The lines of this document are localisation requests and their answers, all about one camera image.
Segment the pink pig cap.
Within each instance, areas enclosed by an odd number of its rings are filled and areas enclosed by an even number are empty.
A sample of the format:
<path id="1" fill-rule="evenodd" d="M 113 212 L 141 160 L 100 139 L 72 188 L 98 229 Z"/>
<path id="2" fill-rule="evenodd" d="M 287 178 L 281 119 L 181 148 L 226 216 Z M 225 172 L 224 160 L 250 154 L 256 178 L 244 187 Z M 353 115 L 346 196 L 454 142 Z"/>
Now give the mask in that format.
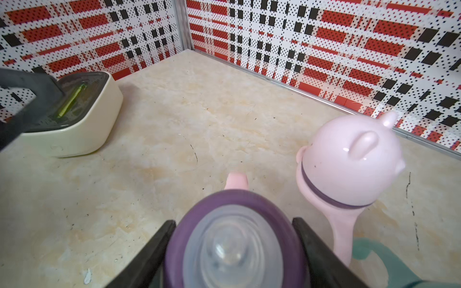
<path id="1" fill-rule="evenodd" d="M 405 169 L 393 131 L 398 114 L 347 115 L 324 124 L 297 154 L 301 180 L 318 198 L 343 209 L 373 204 Z"/>

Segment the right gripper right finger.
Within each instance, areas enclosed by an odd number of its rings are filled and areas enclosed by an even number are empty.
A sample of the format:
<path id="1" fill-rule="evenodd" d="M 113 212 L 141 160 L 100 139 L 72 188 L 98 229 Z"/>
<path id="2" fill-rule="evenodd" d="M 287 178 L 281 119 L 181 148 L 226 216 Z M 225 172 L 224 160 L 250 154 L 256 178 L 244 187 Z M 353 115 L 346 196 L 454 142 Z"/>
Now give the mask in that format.
<path id="1" fill-rule="evenodd" d="M 292 225 L 301 241 L 306 259 L 304 288 L 365 288 L 360 280 L 314 230 L 301 218 Z"/>

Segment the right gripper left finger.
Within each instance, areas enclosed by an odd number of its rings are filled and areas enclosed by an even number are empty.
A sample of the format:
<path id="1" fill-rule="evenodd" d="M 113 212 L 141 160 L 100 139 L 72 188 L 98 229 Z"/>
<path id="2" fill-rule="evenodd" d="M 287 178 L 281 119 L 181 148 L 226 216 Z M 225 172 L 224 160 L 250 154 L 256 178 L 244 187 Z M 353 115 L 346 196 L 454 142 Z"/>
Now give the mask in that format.
<path id="1" fill-rule="evenodd" d="M 107 287 L 164 288 L 164 259 L 175 228 L 175 221 L 165 221 L 136 257 Z"/>

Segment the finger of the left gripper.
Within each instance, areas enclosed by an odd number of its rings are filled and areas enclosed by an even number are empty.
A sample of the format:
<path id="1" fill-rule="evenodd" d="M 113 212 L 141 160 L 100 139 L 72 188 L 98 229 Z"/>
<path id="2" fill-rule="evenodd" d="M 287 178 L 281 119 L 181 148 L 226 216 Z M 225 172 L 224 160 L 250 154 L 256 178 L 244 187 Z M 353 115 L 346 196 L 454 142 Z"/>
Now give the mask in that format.
<path id="1" fill-rule="evenodd" d="M 65 98 L 58 81 L 48 74 L 1 68 L 1 149 L 38 124 Z"/>

